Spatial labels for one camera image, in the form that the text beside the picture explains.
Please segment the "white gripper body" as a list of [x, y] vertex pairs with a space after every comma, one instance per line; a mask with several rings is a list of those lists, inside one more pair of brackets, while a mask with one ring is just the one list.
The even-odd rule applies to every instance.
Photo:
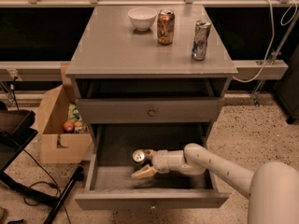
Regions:
[[172, 171], [182, 172], [187, 168], [182, 150], [158, 150], [153, 154], [151, 163], [159, 174], [166, 174]]

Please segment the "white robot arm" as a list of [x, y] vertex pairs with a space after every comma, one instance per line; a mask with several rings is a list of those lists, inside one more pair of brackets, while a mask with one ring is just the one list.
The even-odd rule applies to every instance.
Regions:
[[299, 224], [299, 171], [285, 163], [271, 161], [251, 171], [195, 143], [173, 151], [138, 149], [132, 158], [142, 166], [134, 179], [208, 170], [249, 200], [248, 224]]

